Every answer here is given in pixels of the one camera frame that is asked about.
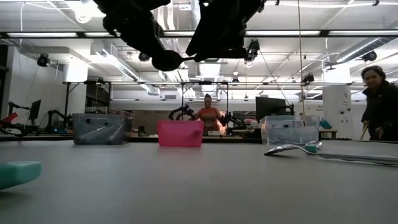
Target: orange shirt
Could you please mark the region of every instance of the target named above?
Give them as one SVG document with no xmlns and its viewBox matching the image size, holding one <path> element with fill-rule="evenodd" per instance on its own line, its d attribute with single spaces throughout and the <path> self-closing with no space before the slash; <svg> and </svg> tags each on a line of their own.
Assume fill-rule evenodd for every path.
<svg viewBox="0 0 398 224">
<path fill-rule="evenodd" d="M 202 108 L 199 111 L 200 119 L 204 123 L 204 131 L 219 131 L 220 127 L 217 123 L 217 117 L 219 116 L 220 112 L 217 108 Z"/>
</svg>

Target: hair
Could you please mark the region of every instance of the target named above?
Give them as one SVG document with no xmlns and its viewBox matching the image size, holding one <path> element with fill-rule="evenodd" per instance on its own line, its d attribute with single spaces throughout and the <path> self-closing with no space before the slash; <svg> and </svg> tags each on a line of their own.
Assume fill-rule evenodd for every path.
<svg viewBox="0 0 398 224">
<path fill-rule="evenodd" d="M 383 72 L 383 69 L 380 66 L 369 66 L 362 70 L 361 75 L 362 79 L 365 79 L 365 73 L 368 71 L 374 71 L 376 72 L 383 80 L 386 79 L 386 74 Z"/>
</svg>

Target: stick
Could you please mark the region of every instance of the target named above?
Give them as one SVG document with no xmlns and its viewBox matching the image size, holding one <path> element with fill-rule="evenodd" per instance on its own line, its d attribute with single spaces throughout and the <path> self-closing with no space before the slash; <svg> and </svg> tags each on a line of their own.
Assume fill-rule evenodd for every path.
<svg viewBox="0 0 398 224">
<path fill-rule="evenodd" d="M 365 127 L 363 127 L 363 131 L 362 131 L 362 135 L 361 135 L 361 141 L 362 141 L 363 136 L 365 135 L 367 130 L 368 130 L 368 125 L 365 125 Z"/>
</svg>

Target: black jacket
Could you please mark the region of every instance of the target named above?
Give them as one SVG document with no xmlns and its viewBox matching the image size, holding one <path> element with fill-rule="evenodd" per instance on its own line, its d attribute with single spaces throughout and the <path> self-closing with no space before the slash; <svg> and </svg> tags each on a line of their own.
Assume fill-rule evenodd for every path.
<svg viewBox="0 0 398 224">
<path fill-rule="evenodd" d="M 376 91 L 367 88 L 363 93 L 367 105 L 362 121 L 369 121 L 371 140 L 398 141 L 398 88 L 383 81 Z M 376 132 L 379 127 L 384 131 L 381 139 Z"/>
</svg>

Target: computer monitor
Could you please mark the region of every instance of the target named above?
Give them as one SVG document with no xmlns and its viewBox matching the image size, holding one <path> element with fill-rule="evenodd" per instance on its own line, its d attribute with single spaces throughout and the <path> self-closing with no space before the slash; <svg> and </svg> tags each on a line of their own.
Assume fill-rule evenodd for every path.
<svg viewBox="0 0 398 224">
<path fill-rule="evenodd" d="M 265 116 L 288 115 L 286 112 L 286 101 L 268 97 L 256 97 L 256 119 L 257 122 Z"/>
<path fill-rule="evenodd" d="M 32 106 L 30 106 L 29 120 L 34 121 L 39 117 L 39 110 L 41 104 L 42 100 L 37 100 L 32 103 Z"/>
</svg>

